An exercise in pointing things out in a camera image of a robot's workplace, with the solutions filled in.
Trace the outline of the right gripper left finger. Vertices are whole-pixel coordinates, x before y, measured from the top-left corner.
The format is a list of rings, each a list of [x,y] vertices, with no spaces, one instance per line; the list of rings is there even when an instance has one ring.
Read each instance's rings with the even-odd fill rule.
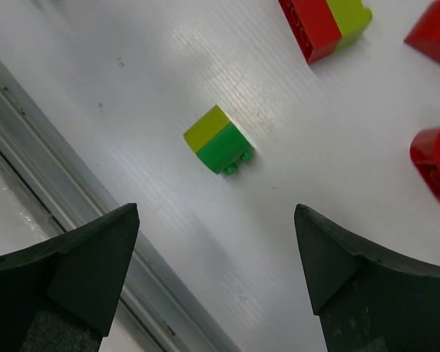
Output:
[[[0,351],[98,351],[139,230],[134,203],[0,256]]]

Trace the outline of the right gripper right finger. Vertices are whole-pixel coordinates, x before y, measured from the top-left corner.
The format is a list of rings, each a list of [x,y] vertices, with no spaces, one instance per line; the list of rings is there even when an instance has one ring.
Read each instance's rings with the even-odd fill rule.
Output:
[[[440,351],[440,266],[352,233],[306,205],[294,222],[328,351]]]

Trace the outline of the lime lego block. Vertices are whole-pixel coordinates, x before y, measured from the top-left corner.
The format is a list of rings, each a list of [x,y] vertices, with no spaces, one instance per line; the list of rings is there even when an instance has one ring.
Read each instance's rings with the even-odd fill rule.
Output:
[[[218,105],[215,105],[197,120],[183,137],[191,150],[197,153],[229,124],[228,116]]]

